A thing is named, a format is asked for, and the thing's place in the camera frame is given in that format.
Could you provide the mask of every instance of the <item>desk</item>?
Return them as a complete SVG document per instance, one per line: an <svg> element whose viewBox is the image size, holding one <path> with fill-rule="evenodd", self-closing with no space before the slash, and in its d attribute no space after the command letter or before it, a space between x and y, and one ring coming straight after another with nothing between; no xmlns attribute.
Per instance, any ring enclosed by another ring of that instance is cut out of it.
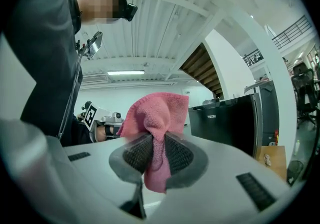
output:
<svg viewBox="0 0 320 224"><path fill-rule="evenodd" d="M266 166L265 154L270 156L271 166ZM259 163L274 171L285 182L287 182L287 162L284 146L262 146L257 160Z"/></svg>

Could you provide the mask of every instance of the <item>dark gray shirt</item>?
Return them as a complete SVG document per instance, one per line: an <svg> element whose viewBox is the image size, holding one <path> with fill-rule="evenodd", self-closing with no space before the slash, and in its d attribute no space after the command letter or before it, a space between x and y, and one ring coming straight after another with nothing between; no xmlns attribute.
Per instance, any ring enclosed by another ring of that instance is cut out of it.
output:
<svg viewBox="0 0 320 224"><path fill-rule="evenodd" d="M4 30L15 55L36 81L21 119L46 135L59 132L75 75L75 33L80 27L77 0L19 0ZM73 119L81 81L80 71L63 146L91 142L83 123Z"/></svg>

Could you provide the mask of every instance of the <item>ceiling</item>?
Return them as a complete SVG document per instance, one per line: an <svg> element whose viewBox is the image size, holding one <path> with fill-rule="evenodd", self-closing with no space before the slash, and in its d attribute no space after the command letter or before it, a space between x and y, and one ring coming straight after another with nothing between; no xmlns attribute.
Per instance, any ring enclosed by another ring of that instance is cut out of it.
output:
<svg viewBox="0 0 320 224"><path fill-rule="evenodd" d="M288 6L292 0L231 0L260 25L267 23L272 9ZM216 30L234 47L248 35L232 18L219 16L212 0L128 0L138 6L132 22L124 19L114 24L82 26L76 39L86 42L98 30L103 33L102 46L93 60L82 61L84 77L106 74L111 70L144 69L139 76L107 76L104 86L193 80L179 70L200 45L205 30Z"/></svg>
<svg viewBox="0 0 320 224"><path fill-rule="evenodd" d="M287 67L288 68L293 67L295 65L294 63L296 60L298 60L298 62L301 61L302 58L304 58L306 55L310 53L310 51L312 50L315 44L316 44L315 39L312 39L307 43L303 44L301 47L295 49L291 53L285 55L284 58L288 60Z"/></svg>

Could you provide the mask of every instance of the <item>pink towel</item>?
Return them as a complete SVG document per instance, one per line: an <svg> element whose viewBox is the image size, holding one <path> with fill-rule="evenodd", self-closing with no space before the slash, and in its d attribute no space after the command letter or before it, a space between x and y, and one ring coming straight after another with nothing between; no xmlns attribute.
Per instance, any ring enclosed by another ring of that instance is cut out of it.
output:
<svg viewBox="0 0 320 224"><path fill-rule="evenodd" d="M182 133L188 112L188 96L171 93L147 95L131 106L117 135L128 136L140 132L153 135L153 159L144 173L145 186L152 191L165 193L170 178L166 157L166 131Z"/></svg>

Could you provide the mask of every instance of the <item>office chair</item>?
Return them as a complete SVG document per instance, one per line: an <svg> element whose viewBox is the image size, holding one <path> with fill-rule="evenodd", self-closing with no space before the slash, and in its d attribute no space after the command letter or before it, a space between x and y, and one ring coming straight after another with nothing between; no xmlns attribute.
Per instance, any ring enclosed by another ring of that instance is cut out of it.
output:
<svg viewBox="0 0 320 224"><path fill-rule="evenodd" d="M316 124L313 118L314 115L311 115L311 112L316 111L318 104L318 96L315 89L314 83L314 72L312 69L306 69L306 65L301 63L293 68L293 73L297 73L291 78L292 84L296 91L296 103L298 110L298 124L297 129L304 121L310 121L314 125ZM309 98L309 103L305 103L305 95Z"/></svg>

